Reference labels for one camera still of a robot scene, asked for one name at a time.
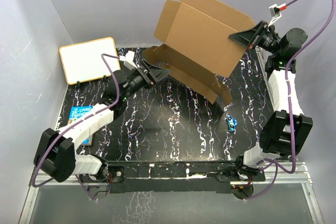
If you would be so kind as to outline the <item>brown cardboard box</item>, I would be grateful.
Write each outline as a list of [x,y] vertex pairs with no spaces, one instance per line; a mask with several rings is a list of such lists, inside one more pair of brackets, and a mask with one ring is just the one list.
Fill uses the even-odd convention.
[[232,96],[218,76],[228,78],[245,53],[233,33],[254,27],[248,15],[218,0],[167,0],[154,32],[162,42],[144,51],[152,65],[161,62],[170,75],[210,103]]

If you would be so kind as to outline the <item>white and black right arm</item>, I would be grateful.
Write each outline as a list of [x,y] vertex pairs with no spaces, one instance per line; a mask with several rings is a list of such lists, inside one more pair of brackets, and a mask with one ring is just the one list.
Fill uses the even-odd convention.
[[253,148],[239,155],[233,164],[220,164],[215,168],[218,179],[236,177],[251,181],[266,165],[277,163],[279,158],[295,158],[312,129],[313,120],[304,115],[296,95],[296,60],[293,59],[308,36],[303,29],[292,28],[280,37],[274,25],[262,20],[255,27],[233,33],[229,38],[246,49],[258,46],[271,54],[265,72],[274,113]]

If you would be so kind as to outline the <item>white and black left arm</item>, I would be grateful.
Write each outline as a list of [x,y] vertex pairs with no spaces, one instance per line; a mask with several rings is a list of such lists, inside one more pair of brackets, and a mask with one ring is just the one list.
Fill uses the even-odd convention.
[[94,155],[78,155],[78,147],[116,120],[125,111],[131,95],[155,86],[170,74],[169,69],[146,60],[142,60],[139,67],[124,64],[129,71],[116,70],[111,74],[101,99],[89,112],[62,128],[43,131],[34,157],[36,174],[42,170],[59,183],[71,175],[89,175],[98,182],[108,177],[107,162]]

